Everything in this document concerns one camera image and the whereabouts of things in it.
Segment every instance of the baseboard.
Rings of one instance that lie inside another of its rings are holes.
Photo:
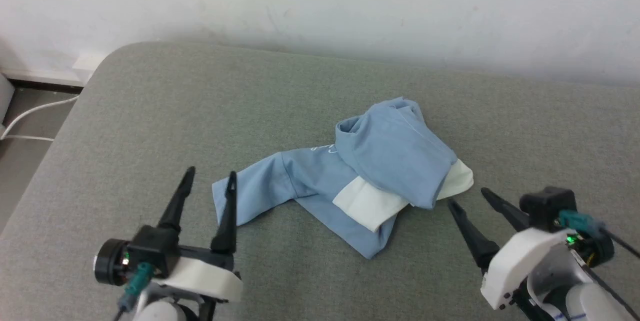
[[[73,72],[0,68],[0,73],[9,80],[22,80],[39,84],[84,87],[87,83],[80,80]]]
[[[57,93],[75,94],[82,92],[83,87],[69,86],[68,84],[57,84],[49,82],[26,81],[23,79],[8,79],[16,89],[35,89],[43,91],[55,91]]]

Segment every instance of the gray floor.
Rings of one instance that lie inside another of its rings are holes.
[[[16,116],[33,107],[74,96],[69,93],[18,88],[13,94],[2,124],[6,127]],[[16,123],[10,134],[55,138],[71,107],[73,102],[29,114]],[[34,139],[0,141],[0,233],[5,228],[50,145],[50,141]]]

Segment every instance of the white fabric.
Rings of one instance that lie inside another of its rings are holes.
[[[473,171],[458,159],[446,174],[436,200],[461,194],[473,184]],[[377,189],[358,176],[335,196],[333,204],[360,225],[377,232],[384,221],[404,209],[409,202],[396,194]]]

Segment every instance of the teal connector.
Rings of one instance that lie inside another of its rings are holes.
[[[591,217],[589,214],[569,209],[563,209],[558,213],[558,221],[562,227],[584,232],[592,237],[599,235],[600,230],[604,228],[603,222],[595,220],[594,217]]]
[[[149,262],[138,264],[135,274],[124,289],[124,294],[118,300],[118,309],[124,309],[126,312],[133,310],[138,302],[138,297],[154,277],[154,272],[155,268]]]

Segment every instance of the clothing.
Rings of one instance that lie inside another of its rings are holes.
[[[296,200],[366,258],[387,243],[395,216],[371,232],[332,202],[359,176],[412,205],[432,209],[455,153],[425,125],[416,102],[394,98],[336,125],[335,144],[270,155],[237,174],[237,224]],[[212,185],[218,221],[227,179]]]
[[[473,184],[473,171],[458,159],[446,174],[436,200],[461,194]],[[409,201],[400,195],[382,191],[358,176],[336,195],[333,204],[367,230],[377,232],[384,221],[404,209]]]

